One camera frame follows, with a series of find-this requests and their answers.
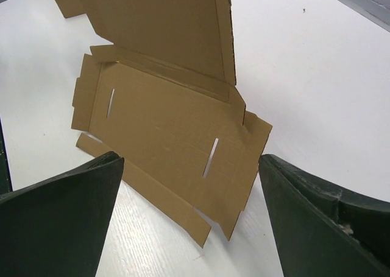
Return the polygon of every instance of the cardboard flap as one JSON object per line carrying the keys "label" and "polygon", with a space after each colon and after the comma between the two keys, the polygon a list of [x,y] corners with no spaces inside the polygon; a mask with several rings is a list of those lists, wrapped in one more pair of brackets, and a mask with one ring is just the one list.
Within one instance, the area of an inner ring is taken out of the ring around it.
{"label": "cardboard flap", "polygon": [[72,129],[89,131],[99,82],[101,64],[91,55],[84,55],[80,78],[76,81],[72,106],[74,107]]}
{"label": "cardboard flap", "polygon": [[100,63],[116,62],[119,60],[118,50],[113,44],[91,46],[93,59]]}
{"label": "cardboard flap", "polygon": [[[80,135],[76,146],[94,157],[112,150],[104,143],[86,134]],[[204,246],[211,226],[188,202],[172,193],[128,160],[125,160],[122,179],[161,212],[184,228],[198,245]]]}
{"label": "cardboard flap", "polygon": [[81,0],[98,35],[235,85],[230,0]]}

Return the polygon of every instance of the cardboard lid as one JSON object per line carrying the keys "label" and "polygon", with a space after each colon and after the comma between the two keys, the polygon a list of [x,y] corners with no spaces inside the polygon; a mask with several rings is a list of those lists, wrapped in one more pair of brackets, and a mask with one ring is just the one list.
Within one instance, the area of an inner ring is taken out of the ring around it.
{"label": "cardboard lid", "polygon": [[96,33],[127,51],[235,85],[230,0],[81,0]]}

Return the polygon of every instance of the white surface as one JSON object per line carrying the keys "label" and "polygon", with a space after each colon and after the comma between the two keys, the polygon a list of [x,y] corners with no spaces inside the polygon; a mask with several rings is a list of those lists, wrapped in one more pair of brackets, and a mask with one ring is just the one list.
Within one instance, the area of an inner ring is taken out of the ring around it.
{"label": "white surface", "polygon": [[[336,0],[232,0],[238,88],[274,129],[266,153],[390,201],[390,34]],[[0,4],[0,113],[19,189],[76,167],[71,101],[104,40],[53,0]],[[121,185],[97,276],[282,276],[259,179],[230,242],[201,250]]]}

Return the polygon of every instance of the flattened cardboard box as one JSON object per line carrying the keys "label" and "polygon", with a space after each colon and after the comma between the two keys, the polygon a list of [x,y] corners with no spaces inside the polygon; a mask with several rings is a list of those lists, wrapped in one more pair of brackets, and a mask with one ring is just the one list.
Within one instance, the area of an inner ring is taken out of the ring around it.
{"label": "flattened cardboard box", "polygon": [[84,8],[80,0],[54,0],[63,17],[69,18],[84,14]]}
{"label": "flattened cardboard box", "polygon": [[123,156],[123,180],[200,246],[196,209],[230,239],[271,131],[235,87],[230,0],[81,1],[113,45],[84,56],[72,128],[99,140],[77,146]]}

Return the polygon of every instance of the cardboard box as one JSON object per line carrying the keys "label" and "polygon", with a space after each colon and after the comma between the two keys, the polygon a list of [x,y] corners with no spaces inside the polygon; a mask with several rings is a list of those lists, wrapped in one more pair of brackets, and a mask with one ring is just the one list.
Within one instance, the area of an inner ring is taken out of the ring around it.
{"label": "cardboard box", "polygon": [[123,180],[203,247],[230,239],[271,126],[235,87],[230,0],[81,0],[101,37],[74,91],[77,146],[126,159]]}
{"label": "cardboard box", "polygon": [[63,17],[69,18],[84,14],[84,8],[80,0],[55,0]]}

